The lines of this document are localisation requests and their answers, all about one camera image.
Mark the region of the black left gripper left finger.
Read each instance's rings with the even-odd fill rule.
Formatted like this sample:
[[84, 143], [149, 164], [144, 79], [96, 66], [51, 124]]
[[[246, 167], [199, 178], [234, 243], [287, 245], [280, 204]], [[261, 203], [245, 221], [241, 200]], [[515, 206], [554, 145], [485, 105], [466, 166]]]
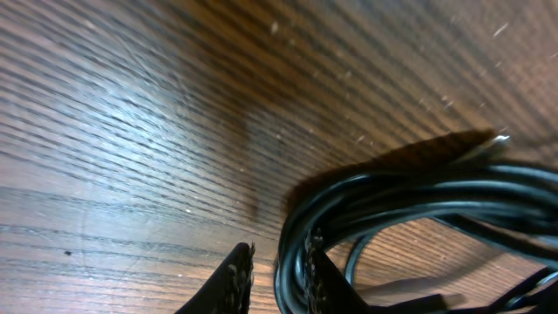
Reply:
[[248, 314], [254, 253], [254, 244], [239, 242], [175, 314]]

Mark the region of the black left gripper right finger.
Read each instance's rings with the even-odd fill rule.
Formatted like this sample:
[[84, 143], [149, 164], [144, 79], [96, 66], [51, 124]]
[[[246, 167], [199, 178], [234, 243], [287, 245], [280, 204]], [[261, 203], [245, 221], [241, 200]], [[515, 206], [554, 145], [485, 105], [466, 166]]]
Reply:
[[369, 305], [351, 288], [322, 250], [323, 238], [309, 232], [305, 239], [305, 296], [311, 314], [367, 314]]

